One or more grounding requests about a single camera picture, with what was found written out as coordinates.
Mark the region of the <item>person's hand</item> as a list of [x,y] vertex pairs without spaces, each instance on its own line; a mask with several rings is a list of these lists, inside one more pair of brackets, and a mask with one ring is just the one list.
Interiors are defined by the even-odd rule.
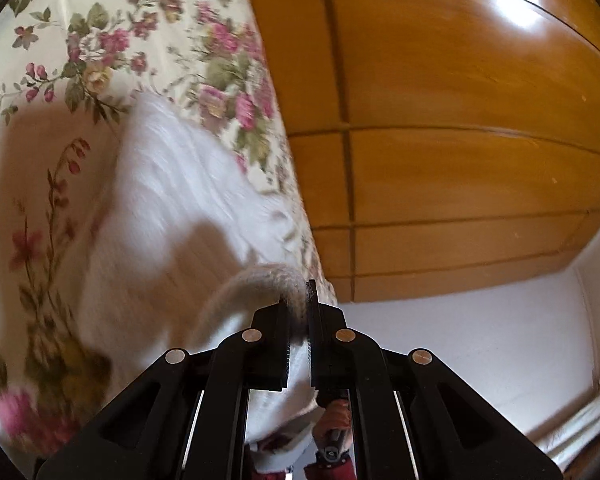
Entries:
[[351,430],[351,411],[349,402],[346,400],[332,401],[315,424],[312,434],[316,446],[324,448],[327,445],[330,433],[334,430],[342,432],[344,435],[342,449],[343,451],[349,451],[353,443],[353,436]]

